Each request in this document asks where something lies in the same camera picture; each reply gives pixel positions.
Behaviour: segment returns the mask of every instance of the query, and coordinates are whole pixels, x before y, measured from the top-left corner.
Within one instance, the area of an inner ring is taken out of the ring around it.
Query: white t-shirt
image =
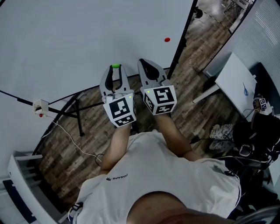
[[[77,203],[84,206],[77,224],[126,224],[132,205],[151,192],[170,193],[187,208],[228,217],[241,187],[225,171],[219,160],[178,158],[161,133],[131,136],[127,153],[107,175],[83,183]]]

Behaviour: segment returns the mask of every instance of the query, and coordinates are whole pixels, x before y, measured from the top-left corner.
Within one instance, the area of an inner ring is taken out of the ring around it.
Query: person
[[[280,119],[273,115],[260,113],[260,104],[254,102],[255,109],[251,122],[236,124],[216,124],[210,133],[214,141],[209,146],[211,150],[239,151],[240,155],[255,158],[269,154],[280,142]]]
[[[168,115],[159,131],[115,130],[99,175],[86,180],[69,219],[77,224],[227,224],[237,206],[238,177],[224,163],[193,152]]]

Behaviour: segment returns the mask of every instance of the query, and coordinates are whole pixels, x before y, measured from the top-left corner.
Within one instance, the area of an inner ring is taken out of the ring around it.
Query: floor
[[[208,97],[197,104],[192,103],[192,100],[201,94],[203,84],[207,80],[201,70],[229,36],[228,29],[208,14],[195,19],[187,31],[187,47],[181,55],[171,82],[175,87],[178,100],[172,118],[189,139],[195,135],[208,138],[211,127],[216,123],[234,123],[239,119],[239,114],[222,93]],[[130,78],[129,83],[132,89],[139,90],[138,76]],[[85,92],[80,101],[81,106],[100,102],[99,89]],[[136,96],[136,104],[137,124],[140,131],[157,128],[153,116],[139,95]],[[115,128],[107,118],[103,106],[84,110],[80,117],[84,137],[79,136],[76,119],[62,117],[59,124],[71,134],[83,151],[90,154],[104,153]],[[207,140],[201,140],[192,147],[195,152],[210,157],[212,154],[205,153],[208,144]],[[99,172],[94,157],[82,154],[59,127],[56,127],[47,137],[40,151],[43,154],[43,159],[39,163],[41,173],[58,197],[68,207],[72,206],[81,184],[86,179],[95,177]]]

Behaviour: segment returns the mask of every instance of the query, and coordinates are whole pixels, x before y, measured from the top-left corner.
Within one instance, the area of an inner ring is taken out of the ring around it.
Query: wooden floor
[[[177,106],[172,118],[181,132],[188,138],[199,135],[208,138],[213,125],[233,123],[239,114],[227,98],[219,93],[208,97],[197,104],[192,100],[201,94],[202,87],[207,78],[201,73],[210,59],[229,37],[228,29],[204,14],[195,19],[187,31],[187,47],[179,60],[173,76],[172,84],[177,94]],[[129,79],[132,89],[140,88],[139,77]],[[80,98],[81,106],[87,106],[101,101],[99,88],[85,92]],[[157,128],[151,113],[136,96],[137,124],[141,132]],[[110,123],[103,106],[94,107],[81,112],[82,129],[84,137],[79,137],[77,120],[63,117],[59,120],[66,131],[73,137],[77,145],[90,154],[104,153],[109,145],[110,138],[115,130]],[[193,145],[195,152],[209,157],[205,153],[207,140]],[[59,198],[69,207],[75,202],[81,184],[98,174],[99,167],[94,157],[81,153],[70,138],[58,126],[47,137],[40,148],[43,159],[39,169]]]

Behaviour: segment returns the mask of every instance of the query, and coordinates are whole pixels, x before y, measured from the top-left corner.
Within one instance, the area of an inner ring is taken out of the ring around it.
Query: white desk
[[[15,156],[12,155],[10,158],[10,162],[8,165],[8,172],[11,180],[16,187],[17,192],[23,199],[26,206],[30,209],[33,215],[41,224],[57,224],[62,223],[66,216],[60,214],[58,210],[51,204],[50,201],[39,191],[39,189],[32,189],[34,185],[30,185],[25,175],[23,174],[21,167],[19,165],[19,161],[28,161],[31,159],[39,159],[42,158],[42,155],[34,155],[34,156]],[[35,192],[40,193],[40,198],[35,196]],[[39,201],[44,201],[44,205],[48,208],[44,207]]]
[[[256,80],[234,53],[231,54],[215,82],[216,84],[213,87],[202,93],[193,102],[197,103],[216,90],[221,89],[239,113],[246,117],[250,113],[250,110],[246,109],[253,109]],[[244,94],[243,83],[248,91],[248,96]]]

